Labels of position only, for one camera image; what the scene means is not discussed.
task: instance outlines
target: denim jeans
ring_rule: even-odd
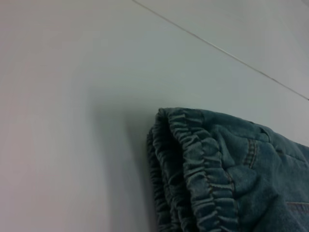
[[[309,148],[206,110],[160,109],[147,138],[160,232],[309,231]]]

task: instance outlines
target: denim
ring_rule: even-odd
[[[147,152],[159,232],[309,231],[309,148],[267,127],[160,109]]]

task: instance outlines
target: white surface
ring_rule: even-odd
[[[309,98],[308,0],[137,0]]]
[[[154,232],[159,107],[309,145],[308,101],[127,0],[0,3],[0,231]]]

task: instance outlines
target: ruffled denim edge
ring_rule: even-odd
[[[182,231],[190,231],[189,227],[201,232],[239,230],[233,180],[222,167],[219,144],[204,129],[203,121],[203,114],[192,109],[160,109],[156,116],[148,137],[148,154],[153,163],[150,168],[160,231],[178,230],[177,220]],[[181,146],[180,154],[173,140]],[[179,161],[181,171],[172,166],[176,162],[180,167]],[[173,184],[179,175],[183,179]]]

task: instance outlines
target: white wall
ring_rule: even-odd
[[[159,107],[309,145],[308,101],[129,0],[2,1],[0,54],[0,231],[154,232]]]

